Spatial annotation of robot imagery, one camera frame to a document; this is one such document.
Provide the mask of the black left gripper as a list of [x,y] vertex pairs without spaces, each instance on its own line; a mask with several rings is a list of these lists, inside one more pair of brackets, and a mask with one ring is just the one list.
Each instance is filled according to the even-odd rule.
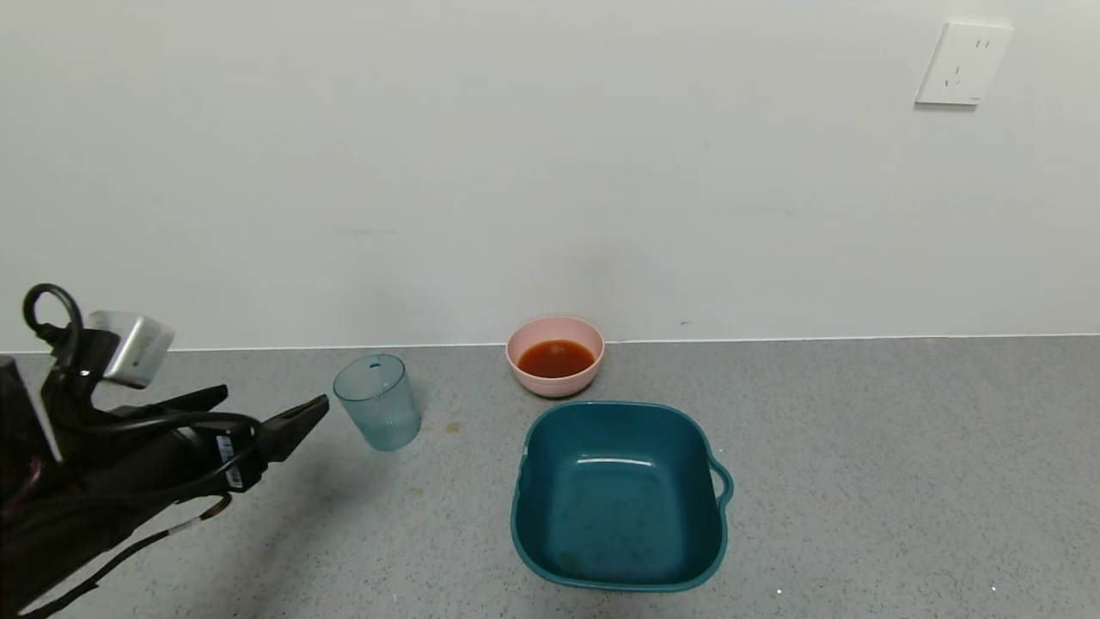
[[242,468],[258,451],[282,463],[329,411],[326,395],[258,420],[206,420],[172,428],[122,458],[121,488],[130,493],[207,493],[245,488]]

